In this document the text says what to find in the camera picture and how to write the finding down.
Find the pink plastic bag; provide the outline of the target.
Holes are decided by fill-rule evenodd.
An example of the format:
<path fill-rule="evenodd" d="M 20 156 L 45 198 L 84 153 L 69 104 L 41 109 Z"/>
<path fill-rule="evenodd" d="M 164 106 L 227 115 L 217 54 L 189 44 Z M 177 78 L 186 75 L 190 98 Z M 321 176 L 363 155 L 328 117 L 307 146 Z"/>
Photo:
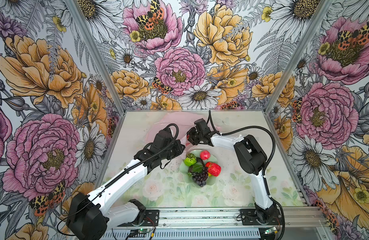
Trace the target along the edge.
<path fill-rule="evenodd" d="M 178 139 L 186 149 L 192 147 L 192 144 L 187 140 L 187 131 L 194 127 L 194 122 L 204 119 L 207 121 L 207 115 L 200 115 L 191 112 L 172 112 L 166 114 L 160 121 L 153 124 L 150 130 L 147 132 L 144 141 L 150 143 L 154 140 L 155 135 L 163 130 L 169 124 L 176 124 L 179 129 Z"/>

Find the red pink apple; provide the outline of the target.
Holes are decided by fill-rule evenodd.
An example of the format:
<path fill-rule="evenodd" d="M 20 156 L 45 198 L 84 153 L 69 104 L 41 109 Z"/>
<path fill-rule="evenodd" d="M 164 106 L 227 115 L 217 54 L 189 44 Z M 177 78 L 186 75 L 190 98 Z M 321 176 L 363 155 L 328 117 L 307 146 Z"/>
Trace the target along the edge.
<path fill-rule="evenodd" d="M 211 154 L 209 151 L 202 151 L 200 154 L 199 154 L 199 157 L 203 160 L 203 161 L 206 161 L 208 160 L 210 157 L 211 157 Z"/>

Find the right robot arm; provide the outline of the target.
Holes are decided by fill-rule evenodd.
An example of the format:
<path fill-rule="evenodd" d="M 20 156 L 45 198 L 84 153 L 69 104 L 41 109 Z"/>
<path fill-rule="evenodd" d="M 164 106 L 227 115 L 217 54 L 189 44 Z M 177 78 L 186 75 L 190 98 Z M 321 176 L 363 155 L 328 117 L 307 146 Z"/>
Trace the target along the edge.
<path fill-rule="evenodd" d="M 187 140 L 194 146 L 209 145 L 235 151 L 240 167 L 249 174 L 253 184 L 255 200 L 253 219 L 259 224 L 268 224 L 272 218 L 276 217 L 276 211 L 280 209 L 279 204 L 271 196 L 266 179 L 266 169 L 273 159 L 276 149 L 273 134 L 261 126 L 247 126 L 232 132 L 220 133 L 215 128 L 211 129 L 208 123 L 211 123 L 211 120 L 199 119 L 195 121 L 194 127 L 186 133 Z M 272 147 L 269 156 L 266 155 L 253 135 L 234 136 L 234 134 L 252 129 L 261 130 L 270 137 Z"/>

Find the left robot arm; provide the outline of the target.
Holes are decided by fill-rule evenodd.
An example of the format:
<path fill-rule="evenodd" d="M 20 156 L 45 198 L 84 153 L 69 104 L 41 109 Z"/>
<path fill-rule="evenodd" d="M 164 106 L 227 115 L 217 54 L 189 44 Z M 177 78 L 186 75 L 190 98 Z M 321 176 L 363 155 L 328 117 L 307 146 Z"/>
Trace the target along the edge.
<path fill-rule="evenodd" d="M 161 165 L 181 155 L 185 146 L 177 138 L 179 128 L 169 124 L 152 143 L 138 151 L 133 160 L 101 187 L 88 194 L 77 193 L 71 200 L 66 226 L 79 240 L 99 240 L 108 229 L 129 224 L 139 226 L 146 207 L 136 199 L 111 209 L 112 205 L 136 182 Z"/>

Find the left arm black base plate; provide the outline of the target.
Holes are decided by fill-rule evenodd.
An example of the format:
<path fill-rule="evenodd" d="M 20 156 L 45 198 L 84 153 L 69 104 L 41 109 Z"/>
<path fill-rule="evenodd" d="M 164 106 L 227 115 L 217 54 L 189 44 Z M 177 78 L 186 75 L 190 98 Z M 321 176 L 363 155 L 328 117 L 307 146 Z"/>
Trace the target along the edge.
<path fill-rule="evenodd" d="M 159 223 L 159 210 L 144 210 L 139 212 L 136 220 L 136 226 L 157 227 Z"/>

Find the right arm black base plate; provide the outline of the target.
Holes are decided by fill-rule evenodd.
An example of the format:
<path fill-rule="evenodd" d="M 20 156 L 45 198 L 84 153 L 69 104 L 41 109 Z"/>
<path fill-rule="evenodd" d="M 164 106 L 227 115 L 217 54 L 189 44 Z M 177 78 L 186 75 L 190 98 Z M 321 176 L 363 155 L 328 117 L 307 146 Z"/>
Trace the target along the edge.
<path fill-rule="evenodd" d="M 283 224 L 284 217 L 280 210 L 275 206 L 267 210 L 262 209 L 240 209 L 240 219 L 244 226 L 265 226 L 265 225 L 281 225 Z"/>

